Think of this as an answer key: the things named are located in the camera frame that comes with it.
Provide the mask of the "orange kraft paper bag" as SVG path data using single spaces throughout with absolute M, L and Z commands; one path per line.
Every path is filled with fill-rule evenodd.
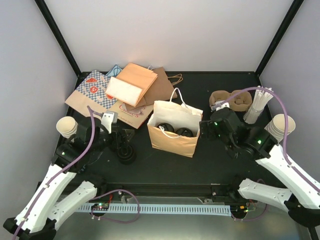
M 201 109 L 169 101 L 156 100 L 153 104 L 153 114 L 147 122 L 151 145 L 154 149 L 193 157 L 200 136 L 200 121 L 203 117 Z M 161 123 L 169 123 L 174 132 L 158 128 Z M 193 137 L 177 135 L 179 128 L 188 128 L 193 132 Z

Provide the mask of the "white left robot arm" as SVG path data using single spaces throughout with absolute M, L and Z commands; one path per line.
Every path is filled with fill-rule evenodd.
M 82 204 L 107 195 L 106 180 L 91 174 L 64 199 L 58 200 L 71 180 L 88 165 L 93 153 L 110 148 L 125 165 L 136 159 L 128 132 L 108 113 L 104 113 L 102 119 L 86 117 L 80 121 L 76 133 L 56 149 L 29 203 L 16 217 L 6 219 L 3 228 L 21 240 L 52 240 L 60 226 Z

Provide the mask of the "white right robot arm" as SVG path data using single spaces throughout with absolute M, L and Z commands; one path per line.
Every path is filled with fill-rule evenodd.
M 227 189 L 234 202 L 256 200 L 286 212 L 296 223 L 315 228 L 320 225 L 320 184 L 284 152 L 265 129 L 245 125 L 230 108 L 214 112 L 199 123 L 201 137 L 220 140 L 232 158 L 254 160 L 271 172 L 284 188 L 236 178 Z

